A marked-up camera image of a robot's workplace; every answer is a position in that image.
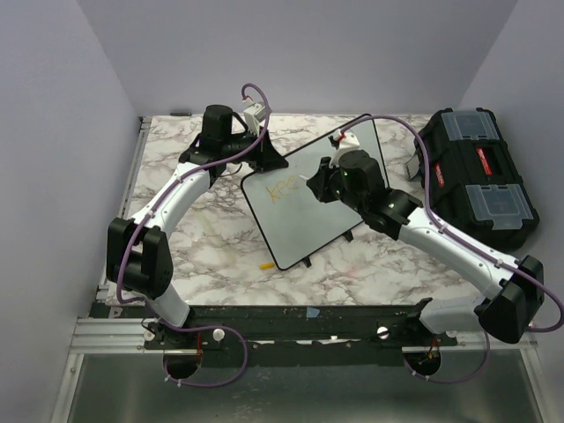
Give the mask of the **white whiteboard with black frame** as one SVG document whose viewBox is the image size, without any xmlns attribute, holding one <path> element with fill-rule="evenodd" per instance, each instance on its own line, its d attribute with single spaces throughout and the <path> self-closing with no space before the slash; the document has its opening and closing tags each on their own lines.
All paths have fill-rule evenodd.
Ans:
<svg viewBox="0 0 564 423">
<path fill-rule="evenodd" d="M 277 268 L 286 271 L 351 232 L 361 217 L 346 205 L 318 202 L 299 175 L 312 176 L 320 159 L 336 151 L 329 132 L 289 152 L 288 168 L 253 172 L 241 190 Z"/>
</svg>

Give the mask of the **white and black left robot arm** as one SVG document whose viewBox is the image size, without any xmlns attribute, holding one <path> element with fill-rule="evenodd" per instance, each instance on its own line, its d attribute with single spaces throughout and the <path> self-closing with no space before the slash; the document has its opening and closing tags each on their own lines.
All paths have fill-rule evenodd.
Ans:
<svg viewBox="0 0 564 423">
<path fill-rule="evenodd" d="M 165 337 L 177 348 L 196 335 L 188 321 L 190 307 L 172 286 L 173 259 L 168 240 L 191 205 L 226 171 L 229 163 L 246 163 L 259 173 L 287 167 L 267 130 L 269 108 L 245 98 L 242 114 L 210 105 L 202 127 L 165 185 L 129 219 L 115 218 L 108 227 L 106 276 L 122 294 L 133 292 L 165 323 Z"/>
</svg>

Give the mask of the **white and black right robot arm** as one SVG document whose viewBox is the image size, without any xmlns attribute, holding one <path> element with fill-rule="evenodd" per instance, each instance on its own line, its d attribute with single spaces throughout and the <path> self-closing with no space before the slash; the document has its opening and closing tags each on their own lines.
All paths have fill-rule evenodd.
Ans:
<svg viewBox="0 0 564 423">
<path fill-rule="evenodd" d="M 542 290 L 527 279 L 543 279 L 544 267 L 538 259 L 518 260 L 459 230 L 448 235 L 417 198 L 385 186 L 378 161 L 367 152 L 347 152 L 335 167 L 330 158 L 321 158 L 306 184 L 318 201 L 345 204 L 371 229 L 424 251 L 478 289 L 470 297 L 425 300 L 418 315 L 405 324 L 405 334 L 415 345 L 453 330 L 483 330 L 516 344 L 543 304 Z"/>
</svg>

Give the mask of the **blue tape piece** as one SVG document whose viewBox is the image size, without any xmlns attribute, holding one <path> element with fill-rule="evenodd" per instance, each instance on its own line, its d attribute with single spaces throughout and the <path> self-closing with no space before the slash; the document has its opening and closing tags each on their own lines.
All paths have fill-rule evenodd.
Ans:
<svg viewBox="0 0 564 423">
<path fill-rule="evenodd" d="M 319 308 L 306 307 L 306 317 L 307 319 L 317 318 L 321 313 Z"/>
</svg>

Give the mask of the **black plastic toolbox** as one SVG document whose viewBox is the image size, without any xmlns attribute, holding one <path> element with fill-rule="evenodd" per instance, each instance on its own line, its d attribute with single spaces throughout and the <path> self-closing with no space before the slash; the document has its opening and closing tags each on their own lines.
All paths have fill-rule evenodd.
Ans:
<svg viewBox="0 0 564 423">
<path fill-rule="evenodd" d="M 539 216 L 494 113 L 439 110 L 419 136 L 430 161 L 433 212 L 493 249 L 520 249 Z"/>
</svg>

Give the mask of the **aluminium frame profile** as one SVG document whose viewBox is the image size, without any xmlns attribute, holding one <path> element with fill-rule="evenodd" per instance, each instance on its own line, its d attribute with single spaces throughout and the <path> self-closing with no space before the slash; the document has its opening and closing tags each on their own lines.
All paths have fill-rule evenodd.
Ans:
<svg viewBox="0 0 564 423">
<path fill-rule="evenodd" d="M 108 298 L 111 287 L 106 280 L 108 225 L 113 218 L 125 218 L 130 211 L 151 125 L 150 115 L 136 118 L 135 136 L 126 143 L 124 159 L 113 167 L 115 178 L 105 186 L 111 202 L 99 214 L 102 226 L 95 231 L 100 237 L 96 249 L 100 258 L 88 257 L 89 262 L 97 265 L 97 273 L 81 286 L 83 302 L 74 317 L 68 357 L 50 416 L 52 422 L 72 422 L 76 419 L 74 407 L 78 403 L 81 383 L 92 371 L 88 367 L 89 359 L 116 359 L 122 353 L 138 353 L 142 347 L 134 345 L 140 340 L 137 330 L 122 332 L 119 329 L 121 323 L 117 318 L 122 308 L 105 306 L 103 301 Z"/>
</svg>

